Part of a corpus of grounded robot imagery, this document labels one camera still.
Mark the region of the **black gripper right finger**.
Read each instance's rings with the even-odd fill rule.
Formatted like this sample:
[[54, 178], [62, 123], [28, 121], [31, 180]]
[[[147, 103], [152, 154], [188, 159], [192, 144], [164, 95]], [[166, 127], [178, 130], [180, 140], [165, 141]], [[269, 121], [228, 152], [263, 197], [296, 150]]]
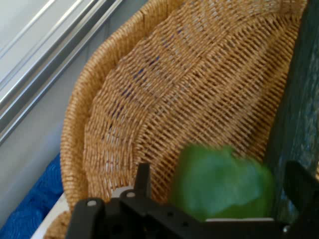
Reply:
[[299, 215], [284, 233], [284, 239], [319, 237], [319, 181], [299, 162], [286, 164], [284, 191]]

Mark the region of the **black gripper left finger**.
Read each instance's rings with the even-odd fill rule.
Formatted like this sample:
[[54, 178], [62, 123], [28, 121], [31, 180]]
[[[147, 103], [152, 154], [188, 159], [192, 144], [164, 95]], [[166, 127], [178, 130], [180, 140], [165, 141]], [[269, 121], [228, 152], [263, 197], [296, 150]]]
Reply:
[[210, 223], [201, 223], [170, 204], [151, 199], [151, 170], [138, 165], [133, 189], [104, 202], [81, 200], [74, 208], [68, 239], [217, 239]]

